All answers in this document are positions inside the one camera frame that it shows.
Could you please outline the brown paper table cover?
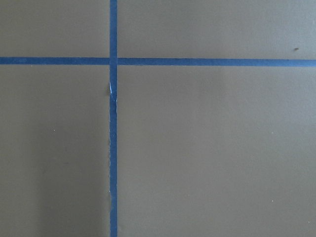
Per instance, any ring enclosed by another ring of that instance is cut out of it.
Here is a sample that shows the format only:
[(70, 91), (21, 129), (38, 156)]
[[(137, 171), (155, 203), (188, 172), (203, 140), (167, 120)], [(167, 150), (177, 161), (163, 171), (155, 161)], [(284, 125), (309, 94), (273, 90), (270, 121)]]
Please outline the brown paper table cover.
[[(124, 58), (315, 59), (313, 0), (120, 0)], [(0, 234), (107, 237), (107, 65), (0, 68)], [(120, 237), (313, 237), (316, 70), (118, 67)]]

